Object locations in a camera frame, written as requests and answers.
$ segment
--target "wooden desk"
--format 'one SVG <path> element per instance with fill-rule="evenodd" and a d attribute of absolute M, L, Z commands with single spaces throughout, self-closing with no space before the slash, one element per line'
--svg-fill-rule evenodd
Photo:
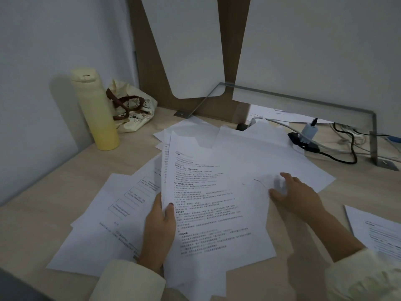
<path fill-rule="evenodd" d="M 91 145 L 0 207 L 0 267 L 56 300 L 88 299 L 97 278 L 45 267 L 71 232 L 70 224 L 85 211 L 111 173 L 131 175 L 160 153 L 152 134 L 181 120 L 173 114 L 158 108 L 152 121 L 137 132 L 120 134 L 117 149 L 103 152 Z M 216 126 L 227 124 L 203 119 Z M 338 136 L 324 126 L 316 139 L 334 146 Z M 381 145 L 381 150 L 395 156 L 395 150 Z M 367 157 L 359 157 L 358 164 L 349 166 L 310 156 L 337 178 L 320 194 L 325 207 L 345 226 L 343 205 L 401 223 L 400 172 L 375 167 Z M 316 236 L 273 203 L 267 229 L 278 256 L 229 271 L 228 300 L 325 300 L 323 273 L 331 260 Z"/>

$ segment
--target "metal bracket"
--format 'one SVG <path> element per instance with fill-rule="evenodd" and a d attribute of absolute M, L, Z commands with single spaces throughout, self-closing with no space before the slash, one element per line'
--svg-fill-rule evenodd
<path fill-rule="evenodd" d="M 242 89 L 242 90 L 262 93 L 262 94 L 266 94 L 266 95 L 273 95 L 273 96 L 288 98 L 288 99 L 292 99 L 292 100 L 314 103 L 314 104 L 318 104 L 321 106 L 336 107 L 336 108 L 343 109 L 343 110 L 351 110 L 351 111 L 370 114 L 372 116 L 372 130 L 373 130 L 373 131 L 369 132 L 369 146 L 370 146 L 370 152 L 371 152 L 371 161 L 378 167 L 386 168 L 386 169 L 394 170 L 394 171 L 399 171 L 397 166 L 392 161 L 387 161 L 387 160 L 378 158 L 378 154 L 377 154 L 377 117 L 376 117 L 376 113 L 374 111 L 367 110 L 367 109 L 343 106 L 343 105 L 336 104 L 336 103 L 318 101 L 318 100 L 313 100 L 313 99 L 308 99 L 308 98 L 303 98 L 303 97 L 285 95 L 285 94 L 281 94 L 281 93 L 268 92 L 268 91 L 264 91 L 264 90 L 254 89 L 251 87 L 243 87 L 243 86 L 236 85 L 233 83 L 228 83 L 228 82 L 219 82 L 214 87 L 214 89 L 205 98 L 203 98 L 203 100 L 198 104 L 198 106 L 196 106 L 196 108 L 192 112 L 177 111 L 174 114 L 174 116 L 178 116 L 178 117 L 186 118 L 186 119 L 191 117 L 193 115 L 193 113 L 204 103 L 204 101 L 210 95 L 213 94 L 215 89 L 217 89 L 219 86 L 233 87 L 236 89 Z"/>

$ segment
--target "brown partition board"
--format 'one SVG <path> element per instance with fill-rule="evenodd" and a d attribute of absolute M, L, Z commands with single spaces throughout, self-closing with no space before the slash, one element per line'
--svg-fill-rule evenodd
<path fill-rule="evenodd" d="M 235 83 L 250 0 L 217 0 L 217 2 L 225 81 Z M 128 6 L 141 90 L 154 97 L 161 107 L 192 111 L 202 98 L 178 99 L 173 95 L 142 1 L 128 0 Z M 221 81 L 223 80 L 216 80 L 211 89 Z M 222 95 L 208 98 L 195 114 L 233 123 L 244 123 L 249 112 L 249 104 L 234 101 L 232 98 L 233 88 L 226 87 Z"/>

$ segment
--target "canvas bag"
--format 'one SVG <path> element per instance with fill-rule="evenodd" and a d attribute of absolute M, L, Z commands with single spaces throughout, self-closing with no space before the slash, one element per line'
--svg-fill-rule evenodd
<path fill-rule="evenodd" d="M 111 101 L 118 133 L 135 132 L 152 119 L 157 101 L 127 82 L 112 80 L 106 95 Z"/>

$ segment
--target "sleeve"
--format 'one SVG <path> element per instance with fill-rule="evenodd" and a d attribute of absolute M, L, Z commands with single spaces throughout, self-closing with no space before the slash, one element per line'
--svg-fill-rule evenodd
<path fill-rule="evenodd" d="M 326 270 L 328 298 L 401 300 L 401 268 L 389 256 L 363 249 Z"/>
<path fill-rule="evenodd" d="M 104 269 L 90 301 L 160 301 L 166 280 L 133 262 L 112 260 Z"/>

